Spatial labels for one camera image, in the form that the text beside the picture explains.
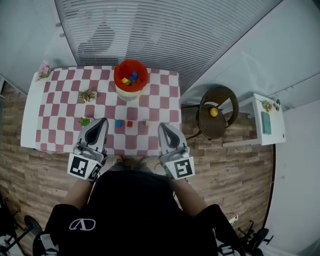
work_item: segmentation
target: yellow ball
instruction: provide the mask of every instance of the yellow ball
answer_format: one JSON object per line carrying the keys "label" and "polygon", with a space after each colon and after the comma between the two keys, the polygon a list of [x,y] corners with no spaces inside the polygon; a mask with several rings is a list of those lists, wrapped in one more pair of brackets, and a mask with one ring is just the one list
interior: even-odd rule
{"label": "yellow ball", "polygon": [[210,115],[215,118],[218,115],[218,110],[215,107],[211,108]]}

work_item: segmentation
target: checkered tablecloth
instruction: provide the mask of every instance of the checkered tablecloth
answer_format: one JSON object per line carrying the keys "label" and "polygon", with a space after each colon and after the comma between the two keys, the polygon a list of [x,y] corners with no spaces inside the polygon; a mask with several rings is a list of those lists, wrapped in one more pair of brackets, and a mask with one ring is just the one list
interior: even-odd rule
{"label": "checkered tablecloth", "polygon": [[[116,93],[114,67],[78,66],[56,68],[45,82],[39,109],[36,149],[72,152],[81,131],[81,118],[109,122],[109,155],[158,156],[159,123],[181,130],[179,75],[175,71],[148,68],[149,83],[139,98],[124,101]],[[84,103],[79,92],[90,88],[96,99]],[[116,121],[121,127],[115,127]],[[133,121],[127,127],[127,121]]]}

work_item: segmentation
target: black t-shirt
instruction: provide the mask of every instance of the black t-shirt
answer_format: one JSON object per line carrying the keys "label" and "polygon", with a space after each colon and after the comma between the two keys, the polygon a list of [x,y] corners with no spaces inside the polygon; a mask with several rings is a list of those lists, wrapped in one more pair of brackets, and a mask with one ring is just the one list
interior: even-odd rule
{"label": "black t-shirt", "polygon": [[[56,205],[42,234],[50,234],[58,255],[217,255],[213,229],[218,240],[243,250],[218,205],[191,217],[178,207],[167,177],[130,170],[105,172],[82,210]],[[38,235],[33,255],[44,253]]]}

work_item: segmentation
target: red cube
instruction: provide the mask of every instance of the red cube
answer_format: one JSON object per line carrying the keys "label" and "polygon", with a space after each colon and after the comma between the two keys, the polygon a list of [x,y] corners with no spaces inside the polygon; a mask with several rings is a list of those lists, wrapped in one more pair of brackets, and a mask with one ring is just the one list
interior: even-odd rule
{"label": "red cube", "polygon": [[132,127],[133,124],[134,124],[134,123],[133,123],[132,121],[127,121],[127,122],[126,122],[126,126],[127,126],[127,127]]}

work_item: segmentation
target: white side table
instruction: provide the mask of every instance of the white side table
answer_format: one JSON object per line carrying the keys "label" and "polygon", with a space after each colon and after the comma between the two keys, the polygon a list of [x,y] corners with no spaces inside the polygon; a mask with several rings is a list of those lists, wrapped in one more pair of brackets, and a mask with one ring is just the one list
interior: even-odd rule
{"label": "white side table", "polygon": [[[263,97],[258,94],[253,94],[252,97],[239,102],[239,109],[242,113],[247,113],[248,118],[255,118],[255,125],[256,125],[256,134],[257,138],[249,139],[249,140],[242,140],[237,142],[228,142],[223,143],[223,147],[237,147],[237,146],[246,146],[246,145],[270,145],[276,143],[286,142],[286,132],[285,132],[285,123],[282,108],[280,105],[280,110],[276,111],[275,109],[269,112],[270,115],[270,124],[271,124],[271,134],[263,134],[262,129],[262,117],[261,112],[266,112],[266,110],[262,106],[263,101],[269,101],[271,104],[276,103],[274,100],[269,99],[267,97]],[[223,114],[231,112],[232,109],[224,109],[222,111]]]}

